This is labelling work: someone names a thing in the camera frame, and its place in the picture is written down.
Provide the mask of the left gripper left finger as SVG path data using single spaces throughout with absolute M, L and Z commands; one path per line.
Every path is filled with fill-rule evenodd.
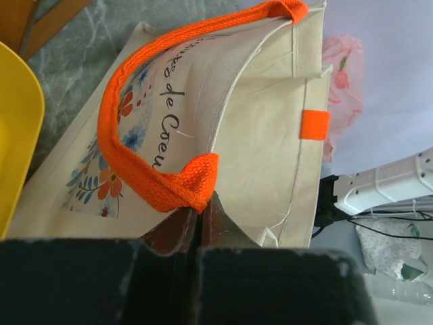
M 198 214 L 138 239 L 1 243 L 2 324 L 186 324 Z

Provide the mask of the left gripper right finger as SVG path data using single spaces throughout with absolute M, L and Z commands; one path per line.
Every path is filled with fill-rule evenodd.
M 377 324 L 356 262 L 342 251 L 262 248 L 214 194 L 202 216 L 197 324 Z

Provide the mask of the floral canvas tote bag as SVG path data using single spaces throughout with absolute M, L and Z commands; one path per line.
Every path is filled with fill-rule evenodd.
M 321 59 L 325 2 L 160 50 L 121 82 L 116 132 L 127 158 L 179 173 L 219 157 L 216 192 L 254 241 L 307 247 L 315 216 L 332 69 Z M 106 82 L 24 187 L 7 238 L 139 238 L 166 218 L 139 195 L 140 171 L 97 142 Z

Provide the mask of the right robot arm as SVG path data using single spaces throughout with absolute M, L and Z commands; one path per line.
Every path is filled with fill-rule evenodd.
M 327 226 L 385 204 L 432 194 L 432 149 L 351 175 L 330 175 L 319 185 L 314 226 Z

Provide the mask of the pink plastic grocery bag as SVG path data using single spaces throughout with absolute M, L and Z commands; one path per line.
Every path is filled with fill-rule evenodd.
M 322 62 L 333 66 L 327 105 L 331 121 L 323 146 L 323 161 L 330 163 L 338 140 L 363 111 L 364 53 L 361 41 L 350 35 L 324 38 Z

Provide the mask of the yellow plastic tub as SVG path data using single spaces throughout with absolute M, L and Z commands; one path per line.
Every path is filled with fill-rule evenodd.
M 24 60 L 1 44 L 1 238 L 6 237 L 45 114 L 40 83 Z

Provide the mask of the wooden shelf rack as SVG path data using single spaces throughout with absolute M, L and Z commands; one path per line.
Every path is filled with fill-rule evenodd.
M 28 60 L 73 20 L 89 1 L 59 1 L 37 18 L 40 1 L 1 0 L 1 42 Z

